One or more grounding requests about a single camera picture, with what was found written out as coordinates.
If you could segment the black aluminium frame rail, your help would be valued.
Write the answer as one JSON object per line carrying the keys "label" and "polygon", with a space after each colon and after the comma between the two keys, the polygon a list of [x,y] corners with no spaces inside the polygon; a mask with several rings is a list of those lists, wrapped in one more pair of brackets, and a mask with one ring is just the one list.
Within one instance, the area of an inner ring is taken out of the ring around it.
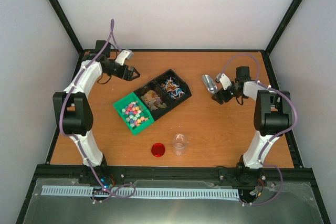
{"label": "black aluminium frame rail", "polygon": [[[204,181],[220,186],[247,188],[258,184],[280,181],[280,175],[275,168],[249,170],[245,173],[236,168],[212,167],[140,167],[140,166],[106,166],[97,167],[95,172],[100,178],[113,178],[118,185],[134,183],[137,180],[164,181]],[[33,180],[39,178],[75,178],[81,184],[97,185],[91,169],[83,165],[37,165]]]}

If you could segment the green plastic candy bin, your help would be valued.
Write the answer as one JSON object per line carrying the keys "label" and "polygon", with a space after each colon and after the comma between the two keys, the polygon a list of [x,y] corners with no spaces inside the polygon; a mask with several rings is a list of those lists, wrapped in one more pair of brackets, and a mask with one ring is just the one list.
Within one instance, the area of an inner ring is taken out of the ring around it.
{"label": "green plastic candy bin", "polygon": [[115,102],[113,107],[133,135],[154,123],[150,111],[134,92]]}

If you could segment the black bin with popsicle candies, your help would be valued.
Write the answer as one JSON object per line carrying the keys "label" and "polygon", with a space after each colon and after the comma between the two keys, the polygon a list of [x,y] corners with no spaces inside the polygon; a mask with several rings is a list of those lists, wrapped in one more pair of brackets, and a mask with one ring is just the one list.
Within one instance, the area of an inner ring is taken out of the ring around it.
{"label": "black bin with popsicle candies", "polygon": [[154,121],[173,110],[170,98],[154,80],[136,89],[134,93],[144,103]]}

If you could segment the red jar lid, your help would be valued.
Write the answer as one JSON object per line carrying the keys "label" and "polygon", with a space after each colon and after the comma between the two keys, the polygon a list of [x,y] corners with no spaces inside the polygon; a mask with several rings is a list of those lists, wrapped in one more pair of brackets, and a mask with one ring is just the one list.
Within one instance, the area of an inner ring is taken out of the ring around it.
{"label": "red jar lid", "polygon": [[162,143],[155,143],[151,147],[151,153],[154,157],[162,157],[165,154],[165,146]]}

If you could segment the black bin with lollipops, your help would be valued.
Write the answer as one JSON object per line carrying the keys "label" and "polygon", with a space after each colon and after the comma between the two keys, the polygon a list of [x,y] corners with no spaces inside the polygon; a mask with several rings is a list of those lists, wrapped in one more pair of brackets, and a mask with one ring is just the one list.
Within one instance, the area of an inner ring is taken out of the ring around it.
{"label": "black bin with lollipops", "polygon": [[189,86],[172,69],[154,78],[154,81],[167,94],[176,107],[192,96]]}

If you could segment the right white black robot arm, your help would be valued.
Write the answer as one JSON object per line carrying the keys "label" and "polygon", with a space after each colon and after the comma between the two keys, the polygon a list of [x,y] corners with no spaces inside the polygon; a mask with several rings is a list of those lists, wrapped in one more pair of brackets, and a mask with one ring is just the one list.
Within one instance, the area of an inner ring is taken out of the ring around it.
{"label": "right white black robot arm", "polygon": [[232,98],[241,98],[238,102],[241,105],[244,99],[251,98],[255,101],[256,132],[248,150],[241,156],[235,168],[237,182],[247,185],[261,178],[261,169],[266,166],[266,156],[273,144],[292,130],[297,121],[297,113],[288,91],[278,91],[260,80],[253,80],[247,66],[236,68],[234,81],[224,73],[218,74],[215,81],[222,85],[212,95],[212,99],[219,104],[227,103]]}

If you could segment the silver metal scoop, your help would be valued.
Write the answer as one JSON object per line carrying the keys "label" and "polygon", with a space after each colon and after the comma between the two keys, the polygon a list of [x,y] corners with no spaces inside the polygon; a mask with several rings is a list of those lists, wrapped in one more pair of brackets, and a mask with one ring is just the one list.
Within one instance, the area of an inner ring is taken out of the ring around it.
{"label": "silver metal scoop", "polygon": [[218,92],[218,87],[211,76],[207,74],[202,75],[202,82],[204,83],[209,93],[216,94]]}

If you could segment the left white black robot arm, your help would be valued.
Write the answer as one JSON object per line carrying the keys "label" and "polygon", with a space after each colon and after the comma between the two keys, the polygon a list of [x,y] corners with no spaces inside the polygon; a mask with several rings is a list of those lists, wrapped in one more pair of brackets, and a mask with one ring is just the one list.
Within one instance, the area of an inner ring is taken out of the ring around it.
{"label": "left white black robot arm", "polygon": [[70,85],[62,92],[55,92],[52,97],[60,133],[72,139],[80,152],[82,163],[94,167],[90,176],[100,184],[108,180],[109,170],[101,165],[104,155],[93,137],[93,113],[88,96],[102,74],[126,81],[140,76],[136,68],[125,64],[134,55],[131,50],[120,51],[115,59],[110,58],[110,53],[109,42],[96,41],[95,51],[83,56],[80,69]]}

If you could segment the clear plastic jar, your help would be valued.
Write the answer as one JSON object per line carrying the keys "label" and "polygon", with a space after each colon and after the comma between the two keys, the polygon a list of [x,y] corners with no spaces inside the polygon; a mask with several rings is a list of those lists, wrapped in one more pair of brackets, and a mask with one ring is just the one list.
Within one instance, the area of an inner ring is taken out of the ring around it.
{"label": "clear plastic jar", "polygon": [[173,152],[175,155],[181,156],[185,153],[188,145],[187,137],[184,134],[176,134],[172,140]]}

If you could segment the metal sheet panel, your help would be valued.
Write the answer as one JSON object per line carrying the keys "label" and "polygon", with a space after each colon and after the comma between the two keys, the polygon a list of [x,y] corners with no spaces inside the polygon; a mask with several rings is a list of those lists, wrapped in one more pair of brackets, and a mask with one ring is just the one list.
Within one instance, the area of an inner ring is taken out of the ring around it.
{"label": "metal sheet panel", "polygon": [[[22,223],[323,223],[308,182],[260,186],[251,194],[254,203],[239,191],[238,201],[42,196],[44,185],[93,187],[76,179],[39,179]],[[137,188],[233,189],[163,180],[139,180]]]}

